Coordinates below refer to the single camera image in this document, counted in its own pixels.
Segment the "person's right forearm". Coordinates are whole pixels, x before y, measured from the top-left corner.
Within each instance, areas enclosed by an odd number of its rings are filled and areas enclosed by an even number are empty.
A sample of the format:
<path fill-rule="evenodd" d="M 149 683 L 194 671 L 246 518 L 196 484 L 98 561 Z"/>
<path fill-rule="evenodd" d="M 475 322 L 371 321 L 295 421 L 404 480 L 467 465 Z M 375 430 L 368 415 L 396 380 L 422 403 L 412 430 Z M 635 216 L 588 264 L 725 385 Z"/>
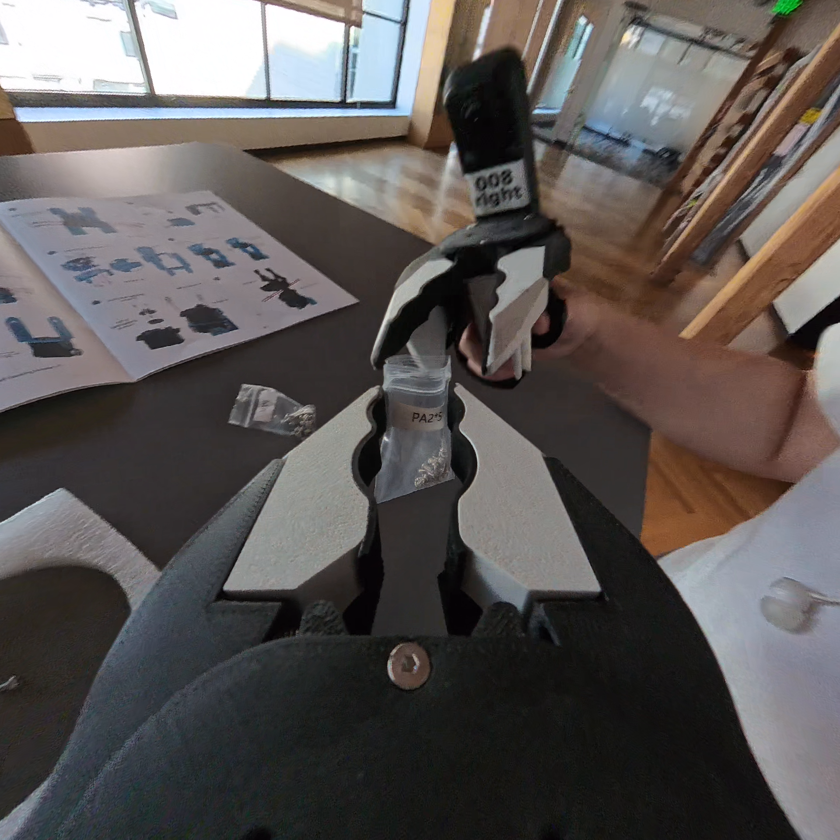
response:
<path fill-rule="evenodd" d="M 838 450 L 813 371 L 682 339 L 610 309 L 584 362 L 604 393 L 652 430 L 744 474 L 792 484 Z"/>

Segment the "beige roller blind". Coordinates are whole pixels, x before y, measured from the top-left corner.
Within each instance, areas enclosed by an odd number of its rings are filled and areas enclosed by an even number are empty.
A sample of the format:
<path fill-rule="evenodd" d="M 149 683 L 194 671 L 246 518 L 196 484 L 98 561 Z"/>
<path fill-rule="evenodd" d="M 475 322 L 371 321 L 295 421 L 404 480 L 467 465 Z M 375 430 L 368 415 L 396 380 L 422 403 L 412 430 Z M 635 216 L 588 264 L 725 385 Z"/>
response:
<path fill-rule="evenodd" d="M 261 3 L 357 28 L 360 28 L 363 23 L 364 3 L 362 1 L 261 1 Z"/>

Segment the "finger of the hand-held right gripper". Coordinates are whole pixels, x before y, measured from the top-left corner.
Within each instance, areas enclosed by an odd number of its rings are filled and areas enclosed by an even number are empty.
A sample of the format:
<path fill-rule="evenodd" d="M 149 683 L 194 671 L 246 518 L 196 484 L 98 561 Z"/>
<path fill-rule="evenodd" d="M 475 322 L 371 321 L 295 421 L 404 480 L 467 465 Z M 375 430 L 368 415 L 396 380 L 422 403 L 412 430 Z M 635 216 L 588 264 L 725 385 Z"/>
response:
<path fill-rule="evenodd" d="M 520 248 L 497 263 L 503 280 L 488 315 L 486 375 L 511 362 L 513 377 L 519 380 L 532 368 L 532 328 L 549 302 L 550 282 L 543 275 L 545 250 L 543 245 Z"/>
<path fill-rule="evenodd" d="M 403 349 L 412 357 L 444 357 L 459 299 L 459 269 L 441 255 L 416 259 L 400 275 L 371 352 L 371 365 L 385 363 Z"/>

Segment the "clear bag of large screws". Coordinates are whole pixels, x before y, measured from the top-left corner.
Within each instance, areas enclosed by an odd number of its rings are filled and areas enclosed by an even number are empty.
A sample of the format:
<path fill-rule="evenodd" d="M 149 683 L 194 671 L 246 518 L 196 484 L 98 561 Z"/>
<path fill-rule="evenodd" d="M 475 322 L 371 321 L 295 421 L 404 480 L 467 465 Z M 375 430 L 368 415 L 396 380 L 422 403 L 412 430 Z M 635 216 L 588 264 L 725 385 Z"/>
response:
<path fill-rule="evenodd" d="M 317 414 L 314 405 L 299 404 L 276 389 L 242 384 L 227 422 L 237 427 L 304 439 L 316 430 Z"/>

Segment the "person's right hand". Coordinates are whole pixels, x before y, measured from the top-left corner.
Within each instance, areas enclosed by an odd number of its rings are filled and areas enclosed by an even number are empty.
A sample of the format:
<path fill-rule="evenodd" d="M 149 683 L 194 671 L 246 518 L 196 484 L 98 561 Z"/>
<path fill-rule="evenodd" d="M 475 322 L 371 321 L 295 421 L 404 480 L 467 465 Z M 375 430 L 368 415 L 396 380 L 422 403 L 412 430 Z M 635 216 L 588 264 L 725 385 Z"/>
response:
<path fill-rule="evenodd" d="M 548 362 L 569 359 L 572 353 L 581 349 L 584 343 L 598 329 L 603 313 L 610 314 L 607 302 L 585 289 L 557 279 L 553 284 L 554 294 L 563 300 L 566 320 L 559 338 L 548 348 L 532 351 L 532 361 Z M 513 361 L 504 363 L 495 373 L 485 374 L 481 363 L 484 358 L 483 344 L 476 326 L 470 323 L 458 341 L 456 354 L 467 371 L 486 382 L 507 382 L 514 380 Z"/>

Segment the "clear bag of tiny screws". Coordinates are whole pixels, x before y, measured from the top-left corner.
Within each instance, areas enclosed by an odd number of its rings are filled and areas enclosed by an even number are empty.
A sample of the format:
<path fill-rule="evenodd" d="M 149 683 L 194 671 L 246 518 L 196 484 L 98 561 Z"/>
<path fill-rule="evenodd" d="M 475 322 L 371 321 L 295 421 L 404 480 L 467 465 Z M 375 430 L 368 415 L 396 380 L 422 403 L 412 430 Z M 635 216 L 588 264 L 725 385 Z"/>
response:
<path fill-rule="evenodd" d="M 374 496 L 383 503 L 454 477 L 447 355 L 395 355 L 384 365 L 386 428 Z"/>

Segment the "dark grey desk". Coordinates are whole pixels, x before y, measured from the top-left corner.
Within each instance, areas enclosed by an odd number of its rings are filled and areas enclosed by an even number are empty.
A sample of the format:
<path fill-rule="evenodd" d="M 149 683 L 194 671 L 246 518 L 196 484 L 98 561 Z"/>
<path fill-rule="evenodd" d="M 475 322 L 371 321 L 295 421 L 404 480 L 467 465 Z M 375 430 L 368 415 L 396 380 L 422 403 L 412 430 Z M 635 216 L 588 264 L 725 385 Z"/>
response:
<path fill-rule="evenodd" d="M 208 190 L 358 299 L 268 338 L 132 385 L 2 414 L 2 519 L 69 490 L 164 567 L 286 437 L 228 425 L 243 383 L 317 407 L 325 424 L 381 380 L 371 346 L 396 279 L 429 243 L 245 152 L 205 143 L 2 158 L 2 200 Z M 2 816 L 45 780 L 128 616 L 115 581 L 47 569 L 2 582 Z"/>

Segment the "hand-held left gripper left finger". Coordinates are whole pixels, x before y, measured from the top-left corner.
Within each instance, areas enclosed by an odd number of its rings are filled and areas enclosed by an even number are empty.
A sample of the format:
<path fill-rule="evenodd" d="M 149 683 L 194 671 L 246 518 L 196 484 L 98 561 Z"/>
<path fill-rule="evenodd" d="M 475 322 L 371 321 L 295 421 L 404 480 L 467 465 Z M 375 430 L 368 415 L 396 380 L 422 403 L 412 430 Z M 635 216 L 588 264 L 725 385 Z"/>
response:
<path fill-rule="evenodd" d="M 303 614 L 330 602 L 352 634 L 371 633 L 384 580 L 374 483 L 384 393 L 364 392 L 283 459 L 224 593 Z"/>

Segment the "illustrated instruction booklet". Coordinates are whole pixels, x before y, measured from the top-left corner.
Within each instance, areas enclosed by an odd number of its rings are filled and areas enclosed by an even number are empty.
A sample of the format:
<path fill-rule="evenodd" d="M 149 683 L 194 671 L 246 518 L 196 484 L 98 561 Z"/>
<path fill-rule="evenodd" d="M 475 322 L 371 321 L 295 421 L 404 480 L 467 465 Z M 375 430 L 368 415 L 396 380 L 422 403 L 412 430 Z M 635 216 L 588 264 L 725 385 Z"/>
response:
<path fill-rule="evenodd" d="M 19 199 L 1 222 L 3 412 L 357 302 L 210 192 Z"/>

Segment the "person's white shirt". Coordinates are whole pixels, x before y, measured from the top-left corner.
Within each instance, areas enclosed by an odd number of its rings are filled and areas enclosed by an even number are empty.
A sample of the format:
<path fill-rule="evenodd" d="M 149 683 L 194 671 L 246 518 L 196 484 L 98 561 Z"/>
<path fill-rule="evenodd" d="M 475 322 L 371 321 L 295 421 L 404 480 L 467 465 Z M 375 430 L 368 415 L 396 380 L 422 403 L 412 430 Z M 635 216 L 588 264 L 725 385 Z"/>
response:
<path fill-rule="evenodd" d="M 660 566 L 712 647 L 749 746 L 801 838 L 839 835 L 838 606 L 797 632 L 762 609 L 790 579 L 838 597 L 836 451 L 758 517 L 665 555 Z"/>

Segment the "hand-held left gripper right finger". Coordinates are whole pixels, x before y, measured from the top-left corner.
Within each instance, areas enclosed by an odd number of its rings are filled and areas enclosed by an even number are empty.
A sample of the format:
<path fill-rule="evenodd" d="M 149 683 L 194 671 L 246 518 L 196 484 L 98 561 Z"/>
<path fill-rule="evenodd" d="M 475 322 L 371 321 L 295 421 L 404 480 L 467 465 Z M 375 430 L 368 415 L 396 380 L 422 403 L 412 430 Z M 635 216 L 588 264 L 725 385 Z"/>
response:
<path fill-rule="evenodd" d="M 498 603 L 527 623 L 537 604 L 602 596 L 542 451 L 463 385 L 449 402 L 459 490 L 448 525 L 448 633 Z"/>

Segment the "white foam frame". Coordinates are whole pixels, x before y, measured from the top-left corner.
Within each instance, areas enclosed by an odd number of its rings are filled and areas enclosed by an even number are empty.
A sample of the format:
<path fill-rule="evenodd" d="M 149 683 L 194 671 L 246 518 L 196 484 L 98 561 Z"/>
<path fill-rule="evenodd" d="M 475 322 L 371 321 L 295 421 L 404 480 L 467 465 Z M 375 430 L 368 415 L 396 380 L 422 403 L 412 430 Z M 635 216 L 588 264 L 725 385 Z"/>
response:
<path fill-rule="evenodd" d="M 2 522 L 2 838 L 23 838 L 96 719 L 119 705 L 100 675 L 161 578 L 131 541 L 66 489 Z"/>

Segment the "large paned window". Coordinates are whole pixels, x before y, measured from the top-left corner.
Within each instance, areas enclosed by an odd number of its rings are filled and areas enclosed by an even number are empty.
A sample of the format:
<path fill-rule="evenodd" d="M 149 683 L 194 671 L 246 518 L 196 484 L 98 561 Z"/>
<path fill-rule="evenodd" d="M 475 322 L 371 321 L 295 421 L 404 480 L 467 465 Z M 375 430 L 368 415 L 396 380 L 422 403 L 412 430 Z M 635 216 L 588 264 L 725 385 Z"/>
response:
<path fill-rule="evenodd" d="M 2 1 L 13 105 L 353 109 L 396 105 L 410 2 L 360 28 L 255 1 Z"/>

